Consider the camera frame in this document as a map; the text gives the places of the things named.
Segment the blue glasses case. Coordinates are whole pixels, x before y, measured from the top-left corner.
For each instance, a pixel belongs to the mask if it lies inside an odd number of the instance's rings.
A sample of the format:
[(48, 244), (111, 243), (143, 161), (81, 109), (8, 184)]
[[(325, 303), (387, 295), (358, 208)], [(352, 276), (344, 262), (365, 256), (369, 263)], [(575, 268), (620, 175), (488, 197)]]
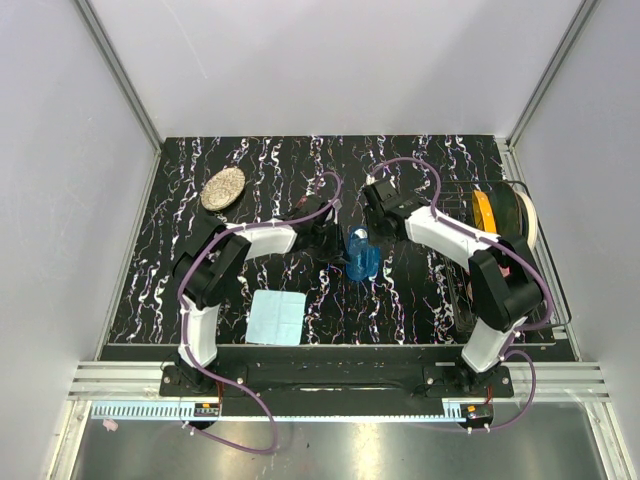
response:
[(369, 241), (369, 232), (365, 226), (356, 226), (349, 232), (347, 242), (349, 263), (347, 276), (354, 282), (373, 279), (380, 268), (381, 253), (378, 246)]

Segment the light blue cleaning cloth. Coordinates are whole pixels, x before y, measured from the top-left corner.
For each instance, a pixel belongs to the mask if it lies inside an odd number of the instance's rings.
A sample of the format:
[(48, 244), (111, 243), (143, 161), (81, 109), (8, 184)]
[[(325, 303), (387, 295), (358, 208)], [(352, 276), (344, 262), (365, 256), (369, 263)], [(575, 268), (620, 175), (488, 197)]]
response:
[(257, 290), (253, 295), (245, 341), (270, 346), (299, 345), (305, 304), (303, 293)]

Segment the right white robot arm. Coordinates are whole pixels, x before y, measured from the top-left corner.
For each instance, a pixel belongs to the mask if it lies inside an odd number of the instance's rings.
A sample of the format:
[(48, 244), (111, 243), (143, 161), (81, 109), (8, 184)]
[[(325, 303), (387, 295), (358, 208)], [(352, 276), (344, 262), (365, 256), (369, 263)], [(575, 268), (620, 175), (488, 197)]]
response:
[(364, 186), (363, 194), (373, 243), (410, 241), (443, 255), (469, 275), (476, 323), (450, 378), (463, 395), (480, 394), (531, 312), (550, 302), (527, 241), (519, 234), (499, 236), (465, 225), (433, 202), (401, 194), (388, 179)]

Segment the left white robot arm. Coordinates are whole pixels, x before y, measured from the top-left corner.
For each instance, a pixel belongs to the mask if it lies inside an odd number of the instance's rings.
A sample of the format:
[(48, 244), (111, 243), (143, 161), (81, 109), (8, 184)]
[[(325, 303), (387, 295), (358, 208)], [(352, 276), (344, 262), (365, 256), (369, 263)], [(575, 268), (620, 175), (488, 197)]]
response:
[(208, 365), (217, 357), (219, 310), (240, 284), (238, 275), (248, 260), (306, 251), (324, 263), (348, 262), (339, 209), (338, 200), (309, 195), (290, 212), (265, 222), (204, 220), (172, 270), (181, 315), (175, 367), (190, 393), (203, 396), (215, 386), (216, 372)]

